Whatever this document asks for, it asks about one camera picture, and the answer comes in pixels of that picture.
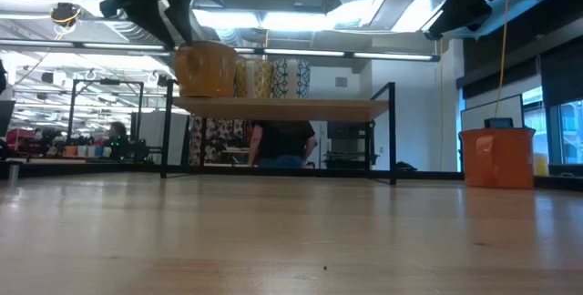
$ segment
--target air vent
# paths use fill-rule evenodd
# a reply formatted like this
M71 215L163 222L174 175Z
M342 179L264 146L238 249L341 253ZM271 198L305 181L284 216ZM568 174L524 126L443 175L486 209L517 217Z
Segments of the air vent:
M336 87L348 87L348 77L336 77Z

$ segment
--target window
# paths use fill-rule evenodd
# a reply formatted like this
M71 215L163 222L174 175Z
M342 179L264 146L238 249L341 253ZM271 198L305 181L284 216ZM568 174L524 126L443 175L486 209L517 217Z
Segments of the window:
M563 163L583 164L583 100L560 106Z
M525 126L536 130L532 139L532 150L548 158L547 116L543 107L542 86L522 94L522 105L525 112Z

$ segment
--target dark shirt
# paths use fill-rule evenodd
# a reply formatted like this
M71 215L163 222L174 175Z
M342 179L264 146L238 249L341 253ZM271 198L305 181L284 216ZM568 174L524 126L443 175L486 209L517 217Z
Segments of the dark shirt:
M315 135L308 121L253 121L263 129L257 157L302 157L308 138Z

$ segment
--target jeans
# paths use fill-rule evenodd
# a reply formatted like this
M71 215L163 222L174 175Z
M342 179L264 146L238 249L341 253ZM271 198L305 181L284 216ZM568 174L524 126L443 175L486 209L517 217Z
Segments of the jeans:
M260 168L303 168L301 157L281 155L277 158L261 158L257 165Z

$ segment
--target floor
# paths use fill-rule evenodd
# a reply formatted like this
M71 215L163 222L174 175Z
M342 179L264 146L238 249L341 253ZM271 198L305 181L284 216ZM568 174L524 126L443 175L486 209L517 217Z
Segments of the floor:
M0 184L0 295L581 294L583 196L152 174Z

